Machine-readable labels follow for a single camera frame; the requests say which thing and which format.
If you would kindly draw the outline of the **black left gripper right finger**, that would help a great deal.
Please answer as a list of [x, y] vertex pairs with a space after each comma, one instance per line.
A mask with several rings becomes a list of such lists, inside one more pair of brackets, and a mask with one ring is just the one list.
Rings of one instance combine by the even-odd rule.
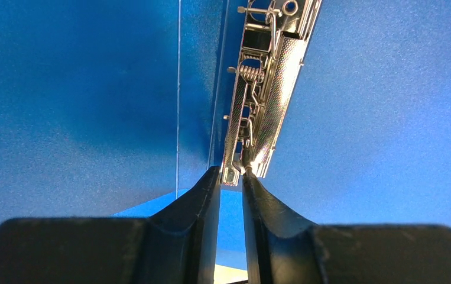
[[243, 210], [249, 283], [451, 283], [451, 228], [319, 225], [247, 171]]

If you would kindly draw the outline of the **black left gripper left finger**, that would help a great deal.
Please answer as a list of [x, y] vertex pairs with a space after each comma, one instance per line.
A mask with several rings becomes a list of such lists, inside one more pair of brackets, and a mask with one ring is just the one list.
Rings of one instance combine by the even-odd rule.
[[220, 168], [148, 218], [12, 218], [0, 283], [212, 283]]

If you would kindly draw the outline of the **blue clip file folder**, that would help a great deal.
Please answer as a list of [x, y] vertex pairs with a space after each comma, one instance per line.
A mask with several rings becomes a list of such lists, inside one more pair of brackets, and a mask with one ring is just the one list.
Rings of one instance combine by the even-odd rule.
[[[243, 1], [0, 1], [0, 223], [148, 216], [219, 165]], [[323, 1], [263, 185], [451, 227], [451, 1]]]

